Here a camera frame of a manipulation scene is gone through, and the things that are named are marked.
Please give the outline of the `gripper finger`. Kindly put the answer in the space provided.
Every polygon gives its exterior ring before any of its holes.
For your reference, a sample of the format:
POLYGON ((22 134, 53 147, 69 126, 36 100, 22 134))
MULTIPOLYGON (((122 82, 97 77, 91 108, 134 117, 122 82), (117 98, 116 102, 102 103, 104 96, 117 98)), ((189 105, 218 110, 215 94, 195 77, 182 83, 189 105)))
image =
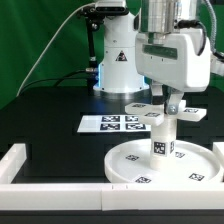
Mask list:
POLYGON ((153 105, 161 105, 163 103, 163 88, 160 83, 151 83, 151 102, 153 105))
POLYGON ((184 93, 175 88, 168 88, 168 95, 165 102, 165 113, 168 115, 176 115, 178 113, 179 104, 184 93))

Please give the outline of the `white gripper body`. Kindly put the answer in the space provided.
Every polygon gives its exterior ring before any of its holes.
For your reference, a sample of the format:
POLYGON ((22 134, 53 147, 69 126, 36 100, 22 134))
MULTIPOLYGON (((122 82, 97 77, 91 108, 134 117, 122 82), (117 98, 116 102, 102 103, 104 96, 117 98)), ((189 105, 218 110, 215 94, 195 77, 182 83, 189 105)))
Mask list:
POLYGON ((182 29, 168 34, 163 45, 149 44, 138 33, 135 43, 137 72, 182 92, 202 92, 210 81, 210 42, 197 55, 203 42, 199 29, 182 29))

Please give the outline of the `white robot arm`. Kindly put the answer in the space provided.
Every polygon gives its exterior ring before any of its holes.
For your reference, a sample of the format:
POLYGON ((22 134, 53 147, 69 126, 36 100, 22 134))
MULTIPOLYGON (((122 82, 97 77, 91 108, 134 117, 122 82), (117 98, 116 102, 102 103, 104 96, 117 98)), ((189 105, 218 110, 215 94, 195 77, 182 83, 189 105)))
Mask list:
POLYGON ((210 74, 221 75, 224 53, 215 48, 197 19, 209 0, 141 0, 132 15, 126 0, 94 0, 93 12, 105 23, 104 59, 95 90, 109 96, 133 94, 152 80, 153 102, 174 115, 186 92, 202 92, 210 74))

